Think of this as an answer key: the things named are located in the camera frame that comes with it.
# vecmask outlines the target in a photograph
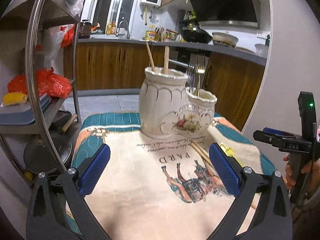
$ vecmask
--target gold fork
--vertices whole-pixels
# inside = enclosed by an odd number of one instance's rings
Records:
[[[195,90],[195,92],[193,94],[196,95],[197,97],[199,97],[201,75],[203,75],[205,73],[205,70],[207,68],[207,66],[205,65],[204,54],[203,55],[197,54],[197,65],[196,66],[197,66],[196,73],[198,74],[198,85],[197,85],[197,89]]]

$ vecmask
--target human hand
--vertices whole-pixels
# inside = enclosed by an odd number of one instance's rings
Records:
[[[285,162],[289,161],[288,156],[284,157]],[[308,162],[301,170],[301,173],[308,173],[311,170],[312,161]],[[295,179],[292,177],[292,168],[289,163],[285,166],[286,177],[283,177],[287,189],[291,189],[296,185]],[[320,159],[313,163],[311,180],[309,181],[307,193],[311,197],[320,186]]]

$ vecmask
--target tiled floor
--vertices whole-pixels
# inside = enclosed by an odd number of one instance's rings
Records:
[[[82,122],[91,114],[108,112],[138,111],[139,95],[79,97],[79,107]],[[75,113],[73,98],[67,98],[63,106],[65,110]]]

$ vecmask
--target electrical outlet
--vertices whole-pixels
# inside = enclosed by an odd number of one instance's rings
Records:
[[[257,30],[257,38],[266,40],[268,35],[270,35],[270,32]]]

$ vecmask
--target fork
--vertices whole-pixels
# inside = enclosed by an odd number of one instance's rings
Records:
[[[205,65],[205,56],[204,54],[197,54],[197,68],[196,68],[196,73],[198,74],[198,85],[196,91],[193,93],[194,95],[197,95],[199,97],[200,93],[200,80],[201,80],[201,75],[205,73],[205,70],[207,66]]]
[[[190,94],[192,94],[192,89],[195,85],[195,69],[196,69],[195,64],[193,64],[192,62],[189,62],[186,74],[188,76],[187,83],[189,84],[189,87],[190,87]]]

